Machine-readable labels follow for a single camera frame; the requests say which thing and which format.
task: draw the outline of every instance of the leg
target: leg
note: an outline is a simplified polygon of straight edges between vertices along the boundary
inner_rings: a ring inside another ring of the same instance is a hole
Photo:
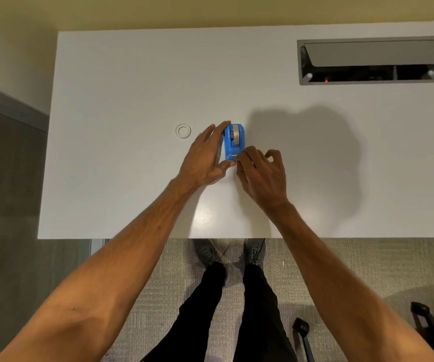
[[[277,297],[268,285],[261,268],[265,242],[259,240],[260,245],[256,245],[256,239],[247,240],[247,251],[244,250],[245,306],[234,362],[297,362],[296,353],[281,322]]]
[[[177,356],[190,362],[203,362],[205,359],[210,323],[222,296],[227,274],[224,264],[210,241],[207,240],[208,243],[205,240],[194,241],[199,242],[200,247],[195,246],[195,250],[207,269],[199,286],[180,307],[172,328],[142,359],[144,362],[174,360]],[[199,252],[207,252],[210,258],[202,259],[202,254]]]

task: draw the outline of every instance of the right hand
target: right hand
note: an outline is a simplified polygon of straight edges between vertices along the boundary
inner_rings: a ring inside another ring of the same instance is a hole
[[[237,176],[244,191],[268,215],[289,203],[280,151],[269,150],[264,155],[254,146],[246,147],[237,156]]]

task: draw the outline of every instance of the blue tape dispenser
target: blue tape dispenser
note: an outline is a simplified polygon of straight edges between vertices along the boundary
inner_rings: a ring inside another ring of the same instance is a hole
[[[244,127],[241,124],[229,124],[224,131],[225,159],[233,160],[245,148]]]

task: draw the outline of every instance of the gray flap lid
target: gray flap lid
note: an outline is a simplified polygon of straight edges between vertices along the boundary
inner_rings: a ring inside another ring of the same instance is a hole
[[[316,67],[434,65],[434,40],[305,43]]]

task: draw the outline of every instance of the hand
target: hand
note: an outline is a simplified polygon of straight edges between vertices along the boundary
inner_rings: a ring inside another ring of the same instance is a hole
[[[237,157],[237,176],[244,191],[268,215],[289,203],[280,151],[269,150],[264,155],[254,146],[246,147]]]
[[[225,176],[225,172],[235,161],[224,160],[217,164],[217,150],[220,148],[219,141],[225,128],[231,124],[224,121],[217,127],[211,124],[205,131],[200,133],[190,146],[190,150],[184,158],[178,178],[197,189],[203,185],[212,184],[214,181]]]

